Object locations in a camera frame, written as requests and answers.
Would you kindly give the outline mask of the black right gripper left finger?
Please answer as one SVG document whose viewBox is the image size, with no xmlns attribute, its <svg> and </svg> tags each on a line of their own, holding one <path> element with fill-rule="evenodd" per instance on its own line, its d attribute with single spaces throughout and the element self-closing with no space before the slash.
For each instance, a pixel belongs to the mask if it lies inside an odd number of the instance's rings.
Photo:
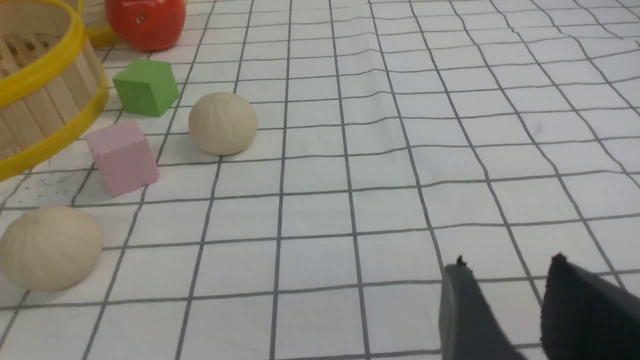
<svg viewBox="0 0 640 360">
<path fill-rule="evenodd" d="M 444 360 L 525 359 L 502 331 L 461 255 L 443 269 L 439 339 Z"/>
</svg>

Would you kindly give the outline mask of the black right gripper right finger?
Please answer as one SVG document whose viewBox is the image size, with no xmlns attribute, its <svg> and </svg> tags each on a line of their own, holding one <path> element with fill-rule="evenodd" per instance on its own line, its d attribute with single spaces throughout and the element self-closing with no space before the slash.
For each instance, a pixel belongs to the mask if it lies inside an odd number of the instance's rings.
<svg viewBox="0 0 640 360">
<path fill-rule="evenodd" d="M 637 360 L 640 299 L 558 253 L 542 299 L 541 343 L 549 360 Z"/>
</svg>

